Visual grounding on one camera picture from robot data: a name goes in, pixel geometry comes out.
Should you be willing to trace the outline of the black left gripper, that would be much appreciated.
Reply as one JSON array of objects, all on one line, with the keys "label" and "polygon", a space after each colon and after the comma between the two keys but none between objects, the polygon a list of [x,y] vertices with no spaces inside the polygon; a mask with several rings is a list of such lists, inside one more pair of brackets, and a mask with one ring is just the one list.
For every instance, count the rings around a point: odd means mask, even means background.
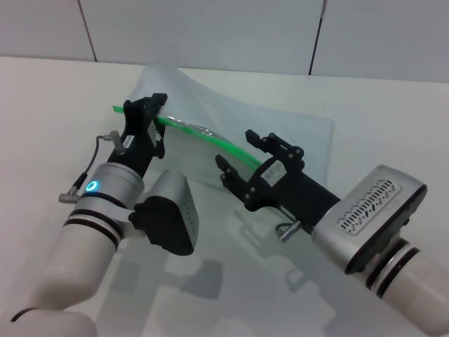
[{"label": "black left gripper", "polygon": [[124,143],[127,136],[133,136],[133,139],[124,154],[113,150],[107,160],[109,163],[127,166],[139,176],[144,176],[154,156],[159,159],[164,157],[166,126],[154,116],[158,115],[166,101],[166,93],[153,93],[151,97],[124,103],[125,128],[121,140]]}]

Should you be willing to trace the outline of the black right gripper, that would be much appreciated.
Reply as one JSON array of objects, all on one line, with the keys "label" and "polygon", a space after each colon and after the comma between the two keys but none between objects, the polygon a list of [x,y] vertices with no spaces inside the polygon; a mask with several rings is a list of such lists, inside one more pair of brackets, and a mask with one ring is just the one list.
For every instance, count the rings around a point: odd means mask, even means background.
[{"label": "black right gripper", "polygon": [[256,132],[248,129],[245,136],[253,147],[269,153],[273,158],[263,163],[247,182],[218,154],[215,163],[222,172],[220,180],[223,186],[247,210],[255,212],[263,207],[283,210],[300,221],[302,229],[311,234],[322,217],[340,199],[302,172],[305,163],[301,147],[287,143],[275,133],[259,137]]}]

